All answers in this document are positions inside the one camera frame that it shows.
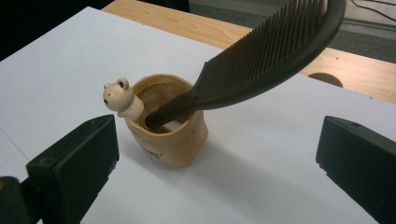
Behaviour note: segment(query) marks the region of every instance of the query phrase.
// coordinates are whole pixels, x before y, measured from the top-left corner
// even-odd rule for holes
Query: figurine
[[[120,118],[137,121],[144,111],[143,102],[134,95],[125,77],[119,78],[115,83],[105,84],[103,100],[107,108],[118,112]]]

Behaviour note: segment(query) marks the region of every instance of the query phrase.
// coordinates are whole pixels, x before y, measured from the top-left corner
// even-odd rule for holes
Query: black block
[[[358,123],[326,117],[317,163],[379,223],[396,223],[396,143]]]
[[[79,223],[119,159],[112,115],[78,126],[27,165],[43,195],[44,223]]]
[[[27,224],[29,213],[20,182],[11,176],[0,177],[0,223]]]

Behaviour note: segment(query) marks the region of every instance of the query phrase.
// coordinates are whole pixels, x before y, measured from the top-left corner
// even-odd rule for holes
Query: beige cup
[[[144,128],[145,115],[157,110],[192,85],[173,75],[152,75],[133,85],[134,94],[145,105],[145,114],[138,121],[125,119],[134,139],[154,160],[171,167],[189,166],[207,138],[204,111],[195,111],[179,118],[172,125],[149,131]]]

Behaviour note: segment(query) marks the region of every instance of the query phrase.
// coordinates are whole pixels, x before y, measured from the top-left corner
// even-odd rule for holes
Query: floor
[[[288,2],[289,0],[190,0],[190,8],[193,14],[254,28]],[[384,7],[361,0],[355,2],[396,18],[395,6]],[[329,47],[396,63],[396,21],[355,7],[348,0],[346,18]]]

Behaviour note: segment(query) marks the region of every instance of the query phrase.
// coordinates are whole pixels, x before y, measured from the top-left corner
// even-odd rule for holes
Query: figurine ear
[[[120,77],[119,80],[117,80],[117,84],[119,84],[125,90],[128,90],[129,88],[129,82],[125,77]]]

